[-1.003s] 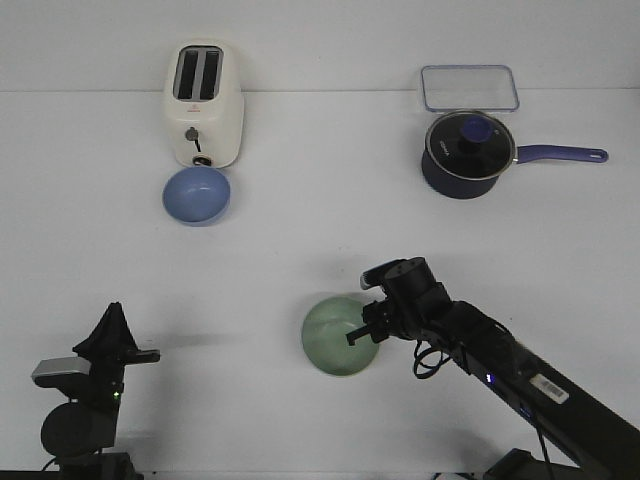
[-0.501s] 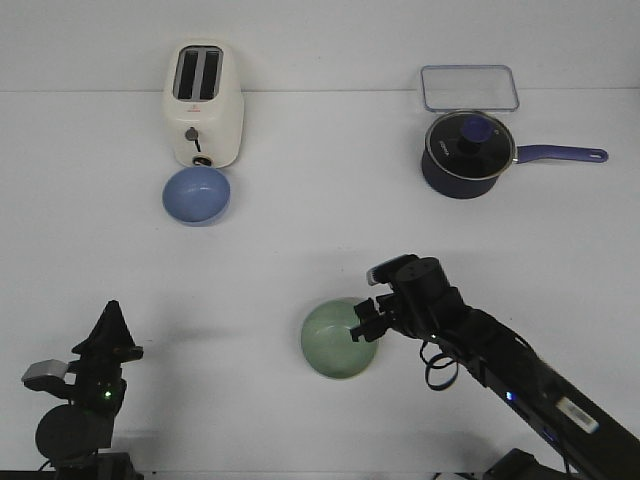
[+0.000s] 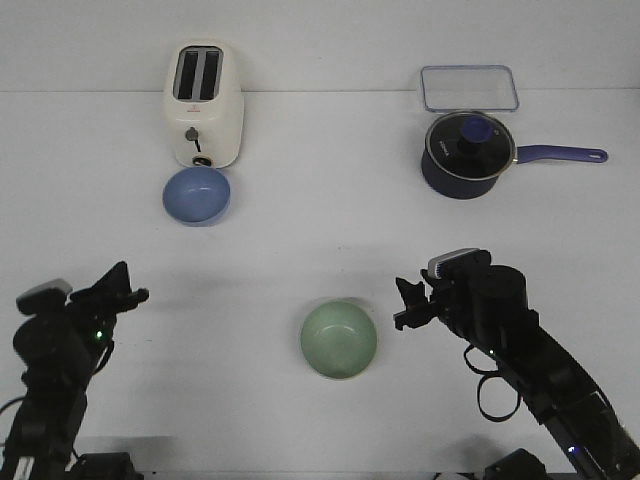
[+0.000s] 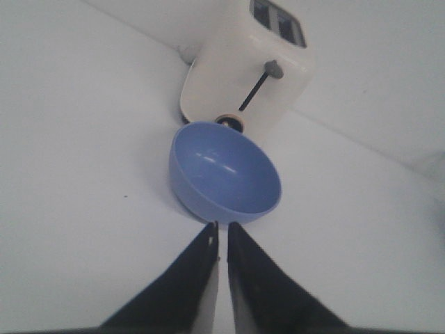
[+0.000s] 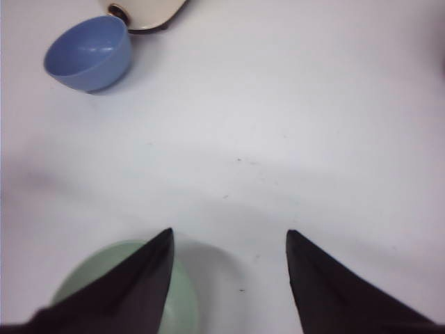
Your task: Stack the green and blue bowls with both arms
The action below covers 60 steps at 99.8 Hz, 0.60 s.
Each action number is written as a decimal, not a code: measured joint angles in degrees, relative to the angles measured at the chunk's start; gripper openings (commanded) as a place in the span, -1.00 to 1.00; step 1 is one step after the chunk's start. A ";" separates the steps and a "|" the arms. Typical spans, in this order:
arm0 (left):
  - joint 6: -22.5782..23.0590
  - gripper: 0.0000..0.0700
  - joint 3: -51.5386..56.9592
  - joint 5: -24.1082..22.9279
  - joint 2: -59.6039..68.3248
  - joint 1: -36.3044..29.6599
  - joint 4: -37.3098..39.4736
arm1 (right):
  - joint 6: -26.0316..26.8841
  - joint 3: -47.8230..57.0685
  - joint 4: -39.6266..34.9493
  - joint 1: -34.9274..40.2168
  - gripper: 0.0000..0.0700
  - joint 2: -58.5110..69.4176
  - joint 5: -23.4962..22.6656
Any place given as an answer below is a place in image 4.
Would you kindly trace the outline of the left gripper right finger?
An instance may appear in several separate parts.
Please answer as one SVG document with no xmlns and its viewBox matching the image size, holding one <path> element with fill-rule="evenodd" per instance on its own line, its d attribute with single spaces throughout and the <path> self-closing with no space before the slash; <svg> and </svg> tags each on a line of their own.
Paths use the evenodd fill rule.
<svg viewBox="0 0 445 334">
<path fill-rule="evenodd" d="M 297 284 L 240 223 L 228 228 L 229 286 L 237 331 L 333 331 L 350 326 Z"/>
</svg>

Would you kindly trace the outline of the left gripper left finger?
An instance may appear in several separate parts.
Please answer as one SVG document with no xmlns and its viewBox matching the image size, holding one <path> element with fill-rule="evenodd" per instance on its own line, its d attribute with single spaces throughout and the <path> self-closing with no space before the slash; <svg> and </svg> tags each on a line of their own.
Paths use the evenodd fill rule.
<svg viewBox="0 0 445 334">
<path fill-rule="evenodd" d="M 163 274 L 101 327 L 212 329 L 218 294 L 218 249 L 218 224 L 208 223 Z"/>
</svg>

